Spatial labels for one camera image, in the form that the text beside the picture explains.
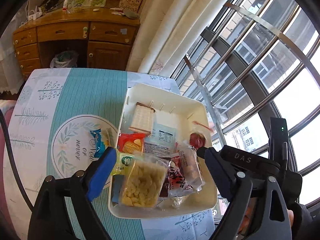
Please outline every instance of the nutrition label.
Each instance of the nutrition label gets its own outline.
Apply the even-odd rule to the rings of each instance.
[[[167,143],[173,143],[173,134],[159,130],[159,140]]]

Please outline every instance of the white plastic box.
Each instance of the white plastic box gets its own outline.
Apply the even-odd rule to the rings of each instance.
[[[156,110],[157,123],[177,129],[176,141],[189,141],[192,132],[192,122],[197,121],[209,126],[204,105],[200,102],[186,98],[159,88],[145,84],[137,84],[129,88],[120,119],[120,130],[128,126],[129,117],[133,115],[136,103],[140,102]],[[206,141],[206,147],[212,147],[211,140]],[[198,193],[191,194],[187,200],[175,209],[173,207],[137,208],[119,205],[111,201],[112,177],[110,178],[108,208],[110,212],[119,218],[149,219],[180,216],[213,208],[217,203],[217,187],[208,171],[204,160],[199,158],[205,185]]]

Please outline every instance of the curtain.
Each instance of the curtain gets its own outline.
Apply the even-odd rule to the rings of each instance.
[[[227,0],[146,0],[128,71],[171,76]]]
[[[24,82],[15,56],[12,34],[26,20],[25,6],[19,9],[0,38],[0,93],[9,91],[16,94]]]

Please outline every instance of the blue gripper pad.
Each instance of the blue gripper pad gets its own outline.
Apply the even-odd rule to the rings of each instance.
[[[97,170],[89,181],[87,192],[87,198],[89,201],[92,201],[101,194],[102,189],[116,164],[116,160],[116,150],[110,147],[107,155],[103,158],[102,163],[98,166]]]
[[[229,202],[232,200],[233,194],[231,189],[234,187],[235,179],[228,174],[225,169],[230,169],[232,166],[223,160],[219,153],[214,148],[208,148],[204,153],[204,162],[217,185],[220,195],[226,198]]]

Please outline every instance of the black sleeve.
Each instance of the black sleeve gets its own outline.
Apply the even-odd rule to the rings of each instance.
[[[294,203],[288,209],[293,211],[293,240],[318,240],[320,236],[320,214],[312,218],[304,205]]]

